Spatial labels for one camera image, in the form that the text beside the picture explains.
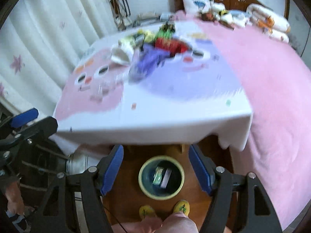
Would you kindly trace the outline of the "person's left hand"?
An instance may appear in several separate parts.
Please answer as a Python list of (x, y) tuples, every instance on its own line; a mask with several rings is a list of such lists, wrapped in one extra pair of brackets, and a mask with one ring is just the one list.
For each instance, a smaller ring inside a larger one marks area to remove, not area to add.
[(25, 205), (21, 196), (18, 182), (12, 182), (6, 187), (5, 197), (7, 198), (7, 208), (12, 214), (23, 216)]

